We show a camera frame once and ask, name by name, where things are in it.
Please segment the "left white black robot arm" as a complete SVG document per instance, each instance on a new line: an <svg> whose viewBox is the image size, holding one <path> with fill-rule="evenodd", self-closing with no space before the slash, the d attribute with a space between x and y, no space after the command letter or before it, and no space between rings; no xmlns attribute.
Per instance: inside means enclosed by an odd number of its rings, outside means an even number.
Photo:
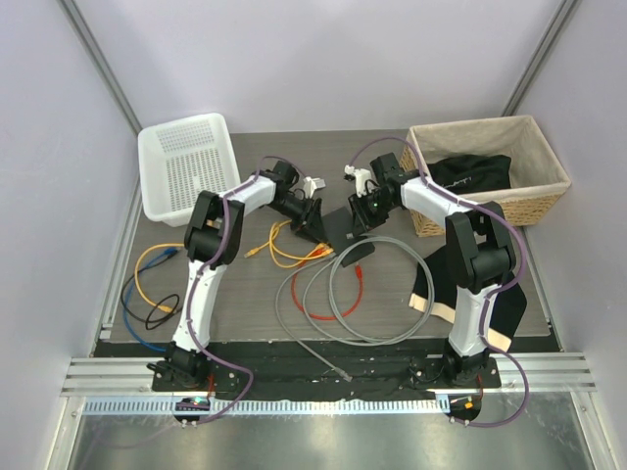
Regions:
<svg viewBox="0 0 627 470"><path fill-rule="evenodd" d="M200 193L183 242L189 277L179 323L163 359L148 365L158 390L166 386L199 390L209 383L216 364L253 379L248 368L208 350L219 284L239 252L245 217L263 207L286 216L292 230L302 238L324 243L322 199L315 195L324 187L322 178L308 176L294 164L278 159L273 168L259 167L231 189Z"/></svg>

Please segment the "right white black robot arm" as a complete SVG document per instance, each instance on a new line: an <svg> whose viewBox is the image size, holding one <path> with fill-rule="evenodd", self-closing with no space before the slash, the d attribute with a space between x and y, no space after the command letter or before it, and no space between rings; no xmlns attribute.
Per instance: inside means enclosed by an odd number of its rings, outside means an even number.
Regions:
<svg viewBox="0 0 627 470"><path fill-rule="evenodd" d="M465 386L487 366L495 296L516 265L513 229L498 204L472 203L418 170L404 171L393 154L370 166L344 167L345 178L355 183L349 197L355 236L382 225L396 208L420 212L445 230L446 267L457 299L442 372L449 384Z"/></svg>

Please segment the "black network switch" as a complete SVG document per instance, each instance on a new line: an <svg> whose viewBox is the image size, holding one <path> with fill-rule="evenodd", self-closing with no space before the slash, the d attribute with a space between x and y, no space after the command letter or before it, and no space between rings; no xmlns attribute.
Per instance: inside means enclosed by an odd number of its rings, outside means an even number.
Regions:
<svg viewBox="0 0 627 470"><path fill-rule="evenodd" d="M353 216L346 207L324 215L322 224L328 244L337 255L341 255L347 249L350 249L340 261L343 267L358 263L374 253L375 247L373 243L364 242L359 245L359 241L364 240L364 237L353 234Z"/></svg>

